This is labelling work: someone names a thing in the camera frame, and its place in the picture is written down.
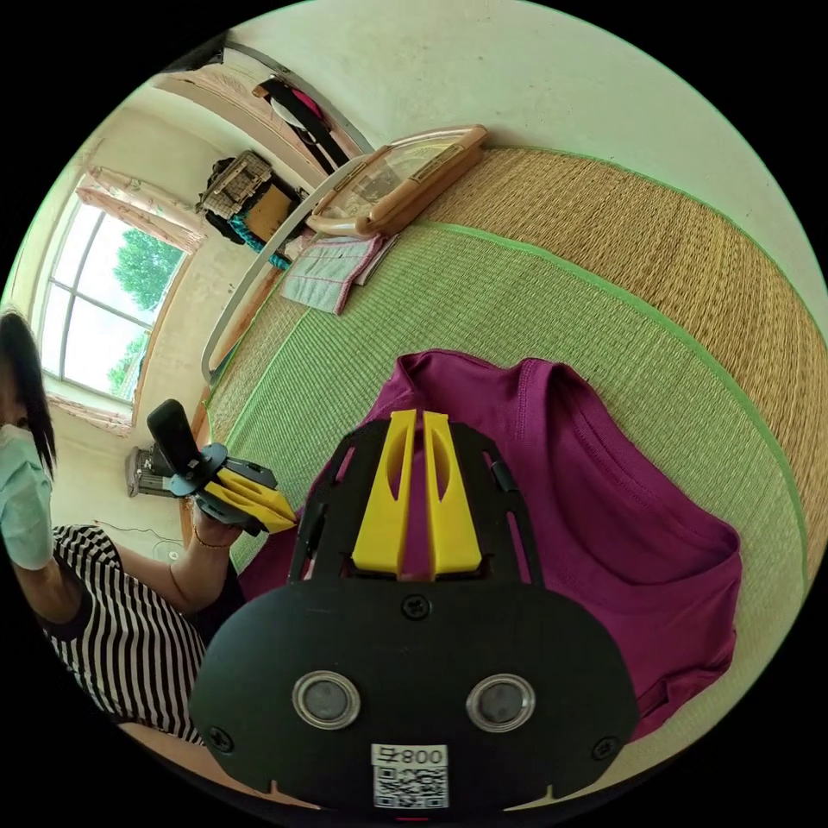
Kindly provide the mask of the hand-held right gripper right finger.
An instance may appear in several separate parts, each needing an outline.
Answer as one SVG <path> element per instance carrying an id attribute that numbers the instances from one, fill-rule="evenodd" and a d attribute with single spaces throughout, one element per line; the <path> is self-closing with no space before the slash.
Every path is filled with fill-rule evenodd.
<path id="1" fill-rule="evenodd" d="M 423 454 L 430 574 L 472 574 L 481 553 L 447 416 L 423 413 Z"/>

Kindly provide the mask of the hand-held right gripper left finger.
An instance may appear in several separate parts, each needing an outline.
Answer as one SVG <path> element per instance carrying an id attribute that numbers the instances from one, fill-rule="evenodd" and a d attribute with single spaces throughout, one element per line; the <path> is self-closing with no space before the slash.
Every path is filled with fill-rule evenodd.
<path id="1" fill-rule="evenodd" d="M 395 411 L 389 420 L 371 423 L 386 429 L 352 554 L 352 562 L 361 572 L 402 570 L 416 424 L 414 410 Z"/>

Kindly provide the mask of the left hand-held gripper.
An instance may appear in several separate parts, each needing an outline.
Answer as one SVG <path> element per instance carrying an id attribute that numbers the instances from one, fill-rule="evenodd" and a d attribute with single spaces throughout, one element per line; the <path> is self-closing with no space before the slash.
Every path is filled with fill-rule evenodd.
<path id="1" fill-rule="evenodd" d="M 178 469 L 170 479 L 170 493 L 177 499 L 192 499 L 211 517 L 249 535 L 278 534 L 297 523 L 273 473 L 229 456 L 220 443 L 205 446 Z"/>

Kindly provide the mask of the person's left hand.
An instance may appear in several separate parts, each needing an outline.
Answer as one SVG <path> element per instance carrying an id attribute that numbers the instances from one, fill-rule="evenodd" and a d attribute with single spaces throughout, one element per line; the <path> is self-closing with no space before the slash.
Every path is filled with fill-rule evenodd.
<path id="1" fill-rule="evenodd" d="M 190 546 L 202 549 L 230 549 L 242 536 L 244 529 L 223 524 L 207 514 L 195 502 L 191 508 Z"/>

